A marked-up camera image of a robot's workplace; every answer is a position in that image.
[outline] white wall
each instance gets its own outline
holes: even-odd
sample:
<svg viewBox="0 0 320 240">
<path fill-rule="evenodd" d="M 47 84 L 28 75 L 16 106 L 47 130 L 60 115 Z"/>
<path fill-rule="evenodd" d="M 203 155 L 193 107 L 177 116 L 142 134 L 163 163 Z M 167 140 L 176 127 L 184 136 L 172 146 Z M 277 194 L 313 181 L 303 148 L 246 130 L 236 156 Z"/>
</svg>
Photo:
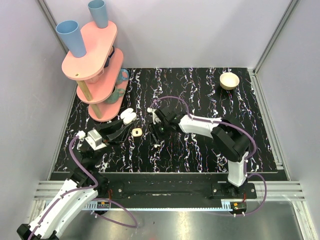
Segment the white wall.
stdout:
<svg viewBox="0 0 320 240">
<path fill-rule="evenodd" d="M 290 0 L 105 0 L 125 68 L 253 68 Z M 90 0 L 46 0 L 56 21 L 92 21 Z"/>
<path fill-rule="evenodd" d="M 320 1 L 296 7 L 258 73 L 293 180 L 320 234 Z"/>
<path fill-rule="evenodd" d="M 20 239 L 39 180 L 50 171 L 75 83 L 35 0 L 0 6 L 0 234 Z"/>
</svg>

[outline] white object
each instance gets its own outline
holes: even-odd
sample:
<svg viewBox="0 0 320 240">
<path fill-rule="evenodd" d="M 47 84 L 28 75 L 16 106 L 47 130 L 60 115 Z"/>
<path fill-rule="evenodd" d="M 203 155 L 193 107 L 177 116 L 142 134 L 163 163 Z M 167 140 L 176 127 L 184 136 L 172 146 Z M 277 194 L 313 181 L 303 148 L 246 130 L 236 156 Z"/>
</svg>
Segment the white object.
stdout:
<svg viewBox="0 0 320 240">
<path fill-rule="evenodd" d="M 79 190 L 71 192 L 70 194 L 65 195 L 63 198 L 60 196 L 72 189 L 77 188 L 77 183 L 72 180 L 65 180 L 61 189 L 49 205 L 43 210 L 43 212 L 33 220 L 30 225 L 30 230 L 33 231 L 38 222 L 40 221 L 43 214 L 47 209 L 55 202 L 57 199 L 60 199 L 51 211 L 44 218 L 41 223 L 41 227 L 35 231 L 34 235 L 41 235 L 42 239 L 49 239 L 53 231 L 56 231 L 56 236 L 60 238 L 69 225 L 71 221 L 78 215 L 78 213 L 94 198 L 98 196 L 98 191 L 91 189 Z"/>
<path fill-rule="evenodd" d="M 221 121 L 221 118 L 206 118 L 206 117 L 199 117 L 196 116 L 198 119 L 204 119 L 204 120 L 209 120 L 210 122 L 213 121 Z M 185 115 L 180 123 L 179 127 L 180 129 L 185 132 L 185 133 L 192 133 L 192 134 L 200 134 L 203 136 L 207 136 L 209 138 L 213 138 L 211 135 L 212 129 L 217 127 L 219 124 L 218 123 L 210 123 L 210 122 L 204 122 L 204 121 L 199 121 L 199 120 L 192 120 L 188 115 Z M 248 156 L 248 152 L 246 152 L 243 157 L 241 162 L 233 162 L 230 160 L 228 161 L 228 181 L 239 187 L 241 186 L 247 176 L 244 174 L 244 163 L 245 163 L 245 157 Z"/>
<path fill-rule="evenodd" d="M 103 149 L 107 146 L 107 144 L 102 142 L 102 136 L 95 129 L 88 131 L 88 134 L 85 140 L 93 150 Z"/>
<path fill-rule="evenodd" d="M 133 122 L 136 119 L 137 119 L 137 114 L 135 112 L 132 112 L 125 116 L 125 118 L 123 119 L 123 124 L 128 125 L 129 123 Z"/>
<path fill-rule="evenodd" d="M 204 119 L 209 120 L 211 122 L 213 121 L 219 121 L 221 122 L 221 117 L 218 118 L 207 118 L 207 117 L 199 117 L 199 116 L 193 116 L 197 119 Z M 185 115 L 180 123 L 179 127 L 181 130 L 185 133 L 193 133 L 193 134 L 200 134 L 203 136 L 207 136 L 209 138 L 213 138 L 211 135 L 212 129 L 217 127 L 219 124 L 217 123 L 210 123 L 210 122 L 204 122 L 199 120 L 192 120 L 188 115 Z"/>
<path fill-rule="evenodd" d="M 228 181 L 235 185 L 236 187 L 240 187 L 244 184 L 247 176 L 244 173 L 244 165 L 245 165 L 245 157 L 248 156 L 248 152 L 246 152 L 241 162 L 233 162 L 228 160 Z"/>
<path fill-rule="evenodd" d="M 134 109 L 133 108 L 127 108 L 126 110 L 124 110 L 121 114 L 120 114 L 120 118 L 124 119 L 126 116 L 128 116 L 129 114 L 133 113 Z"/>
<path fill-rule="evenodd" d="M 225 90 L 236 88 L 239 82 L 239 77 L 232 72 L 225 72 L 220 76 L 220 86 Z"/>
<path fill-rule="evenodd" d="M 79 139 L 83 139 L 86 137 L 86 133 L 84 131 L 79 131 L 76 135 L 79 137 Z"/>
<path fill-rule="evenodd" d="M 132 136 L 134 137 L 141 137 L 143 134 L 142 129 L 141 128 L 135 128 L 132 130 Z"/>
</svg>

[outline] blue cup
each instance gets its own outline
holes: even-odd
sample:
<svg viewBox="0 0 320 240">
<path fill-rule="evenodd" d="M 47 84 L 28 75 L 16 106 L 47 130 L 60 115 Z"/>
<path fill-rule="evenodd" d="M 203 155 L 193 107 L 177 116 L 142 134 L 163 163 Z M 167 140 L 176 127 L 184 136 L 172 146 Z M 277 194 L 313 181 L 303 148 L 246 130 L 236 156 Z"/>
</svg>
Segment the blue cup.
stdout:
<svg viewBox="0 0 320 240">
<path fill-rule="evenodd" d="M 82 38 L 79 24 L 76 21 L 67 20 L 60 22 L 55 27 L 55 31 L 75 58 L 81 58 L 86 55 L 87 51 L 84 39 Z"/>
<path fill-rule="evenodd" d="M 121 68 L 118 74 L 118 77 L 116 78 L 115 85 L 122 84 L 123 81 L 128 81 L 128 80 L 129 80 L 129 72 L 126 69 Z"/>
<path fill-rule="evenodd" d="M 100 29 L 106 28 L 108 26 L 108 15 L 105 1 L 93 0 L 89 2 L 88 8 L 97 27 Z"/>
</svg>

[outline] wooden bowl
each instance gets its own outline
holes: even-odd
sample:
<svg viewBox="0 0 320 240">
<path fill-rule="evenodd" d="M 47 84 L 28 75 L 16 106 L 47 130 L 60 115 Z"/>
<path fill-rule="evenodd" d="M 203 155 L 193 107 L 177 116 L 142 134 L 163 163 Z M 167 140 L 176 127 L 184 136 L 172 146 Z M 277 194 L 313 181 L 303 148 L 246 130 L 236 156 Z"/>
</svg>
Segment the wooden bowl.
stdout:
<svg viewBox="0 0 320 240">
<path fill-rule="evenodd" d="M 235 89 L 239 82 L 239 77 L 232 72 L 225 72 L 220 76 L 220 86 L 225 90 Z"/>
</svg>

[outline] pink shelf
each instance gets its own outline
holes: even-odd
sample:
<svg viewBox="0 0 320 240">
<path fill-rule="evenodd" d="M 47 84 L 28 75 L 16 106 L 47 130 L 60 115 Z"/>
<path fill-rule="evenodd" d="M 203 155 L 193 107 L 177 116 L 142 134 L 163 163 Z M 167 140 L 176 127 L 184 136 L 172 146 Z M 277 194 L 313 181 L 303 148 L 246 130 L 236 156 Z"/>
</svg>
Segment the pink shelf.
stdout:
<svg viewBox="0 0 320 240">
<path fill-rule="evenodd" d="M 80 100 L 86 104 L 98 104 L 106 100 L 114 89 L 123 61 L 124 54 L 119 48 L 116 48 L 110 58 L 109 66 L 104 69 L 104 73 L 99 77 L 99 80 L 94 84 L 87 84 L 93 99 L 88 101 L 78 86 L 76 94 Z"/>
<path fill-rule="evenodd" d="M 128 85 L 128 80 L 122 82 L 121 84 L 117 85 L 116 88 L 118 89 L 126 89 Z M 106 122 L 111 119 L 113 119 L 120 111 L 122 100 L 124 99 L 124 96 L 121 96 L 117 102 L 114 104 L 106 104 L 104 102 L 100 102 L 97 104 L 98 108 L 100 109 L 102 113 L 102 118 L 98 118 L 95 114 L 94 110 L 92 109 L 91 105 L 89 105 L 88 112 L 89 115 L 98 122 Z"/>
<path fill-rule="evenodd" d="M 69 51 L 62 63 L 63 73 L 72 80 L 88 80 L 100 73 L 117 36 L 117 26 L 108 22 L 106 28 L 98 28 L 94 21 L 81 28 L 86 55 L 74 57 Z"/>
</svg>

